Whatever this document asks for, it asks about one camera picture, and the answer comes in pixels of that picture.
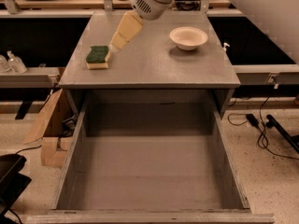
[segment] cardboard box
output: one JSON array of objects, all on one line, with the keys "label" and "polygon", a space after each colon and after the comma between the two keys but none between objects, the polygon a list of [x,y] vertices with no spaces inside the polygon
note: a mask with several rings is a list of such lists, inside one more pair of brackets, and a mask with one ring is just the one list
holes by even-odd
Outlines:
[{"label": "cardboard box", "polygon": [[29,144],[42,139],[42,165],[62,167],[67,156],[72,137],[64,137],[63,121],[73,116],[63,90],[51,95],[39,112],[36,122],[23,140]]}]

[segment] spray bottle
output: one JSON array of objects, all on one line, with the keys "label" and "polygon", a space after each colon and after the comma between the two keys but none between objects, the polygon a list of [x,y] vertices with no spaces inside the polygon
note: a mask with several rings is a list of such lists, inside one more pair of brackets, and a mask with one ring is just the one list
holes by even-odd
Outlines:
[{"label": "spray bottle", "polygon": [[27,71],[26,66],[22,62],[20,57],[15,56],[14,54],[11,53],[11,50],[7,52],[7,55],[9,57],[8,59],[8,64],[13,70],[13,72],[16,73],[24,73]]}]

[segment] small bowl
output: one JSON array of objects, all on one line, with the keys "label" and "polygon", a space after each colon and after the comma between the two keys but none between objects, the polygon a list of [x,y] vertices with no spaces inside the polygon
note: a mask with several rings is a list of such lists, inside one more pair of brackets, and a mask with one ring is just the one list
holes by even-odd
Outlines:
[{"label": "small bowl", "polygon": [[193,50],[207,42],[207,34],[194,27],[179,27],[170,33],[170,39],[180,49]]}]

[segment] sponge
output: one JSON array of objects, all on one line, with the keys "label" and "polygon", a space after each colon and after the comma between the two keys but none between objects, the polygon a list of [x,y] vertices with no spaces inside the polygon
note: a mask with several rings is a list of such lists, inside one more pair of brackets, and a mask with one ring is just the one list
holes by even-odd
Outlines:
[{"label": "sponge", "polygon": [[86,57],[87,67],[90,70],[108,69],[110,55],[108,46],[91,46],[91,51]]},{"label": "sponge", "polygon": [[124,48],[143,28],[143,20],[135,11],[126,11],[117,31],[112,37],[111,45],[118,50]]}]

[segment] floor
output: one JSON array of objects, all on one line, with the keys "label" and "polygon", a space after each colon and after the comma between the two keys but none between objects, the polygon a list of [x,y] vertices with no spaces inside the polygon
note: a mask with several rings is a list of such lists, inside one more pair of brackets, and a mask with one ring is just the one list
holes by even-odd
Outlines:
[{"label": "floor", "polygon": [[[271,114],[290,135],[299,134],[299,105],[293,99],[269,99],[263,106],[263,121]],[[246,121],[252,113],[260,119],[260,108],[265,98],[232,100],[222,124],[228,140],[235,167],[248,195],[251,210],[255,214],[274,214],[277,224],[298,223],[299,219],[299,155],[275,129],[267,129],[269,148],[276,153],[295,157],[280,158],[257,146],[259,131]],[[24,119],[15,120],[18,104],[0,104],[0,155],[14,153],[25,147],[37,147],[40,141],[24,145],[22,139],[36,119],[41,104],[34,104]],[[32,178],[31,184],[15,202],[13,210],[23,223],[28,215],[46,214],[52,208],[61,170],[41,165],[40,149],[22,153],[27,159],[22,173]],[[15,216],[7,217],[17,221]]]}]

